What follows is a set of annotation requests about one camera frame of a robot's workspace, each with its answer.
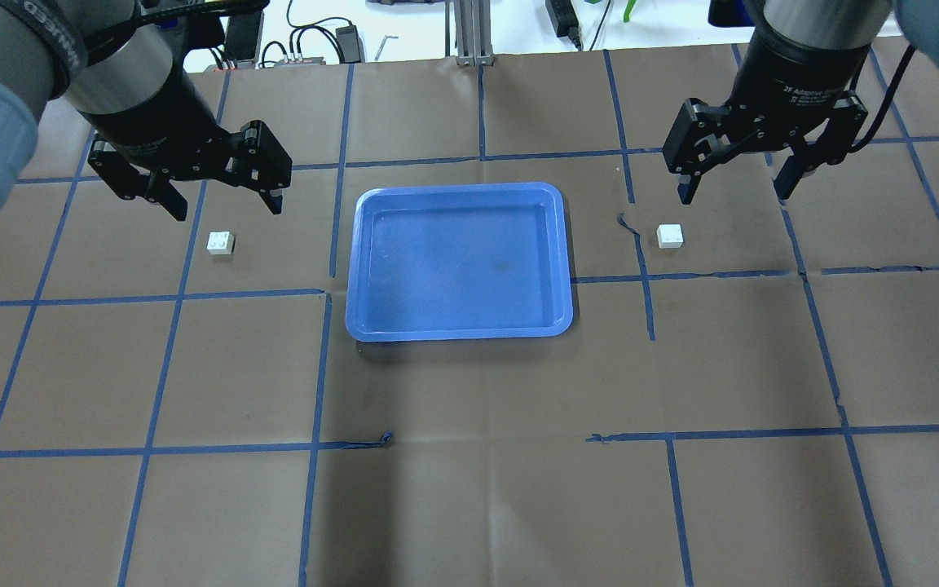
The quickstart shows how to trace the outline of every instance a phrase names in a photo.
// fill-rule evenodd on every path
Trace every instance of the blue plastic bin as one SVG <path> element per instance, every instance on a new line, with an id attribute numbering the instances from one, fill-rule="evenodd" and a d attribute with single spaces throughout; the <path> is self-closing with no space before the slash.
<path id="1" fill-rule="evenodd" d="M 357 201 L 346 329 L 358 341 L 555 337 L 573 316 L 563 197 L 548 183 Z"/>

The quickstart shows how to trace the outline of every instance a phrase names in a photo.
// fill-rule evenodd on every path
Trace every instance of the metal post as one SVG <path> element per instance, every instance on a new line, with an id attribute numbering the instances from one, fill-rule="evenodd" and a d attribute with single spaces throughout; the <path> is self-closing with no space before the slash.
<path id="1" fill-rule="evenodd" d="M 492 1 L 452 0 L 455 4 L 456 62 L 461 66 L 495 63 L 492 54 Z"/>

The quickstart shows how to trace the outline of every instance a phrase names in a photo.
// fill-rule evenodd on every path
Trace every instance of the white cube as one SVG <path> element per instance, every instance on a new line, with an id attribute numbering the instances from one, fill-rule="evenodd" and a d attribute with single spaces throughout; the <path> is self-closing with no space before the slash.
<path id="1" fill-rule="evenodd" d="M 234 253 L 234 233 L 225 231 L 209 233 L 209 244 L 205 249 L 213 255 Z"/>
<path id="2" fill-rule="evenodd" d="M 659 224 L 659 249 L 679 249 L 683 246 L 683 227 L 679 224 Z"/>

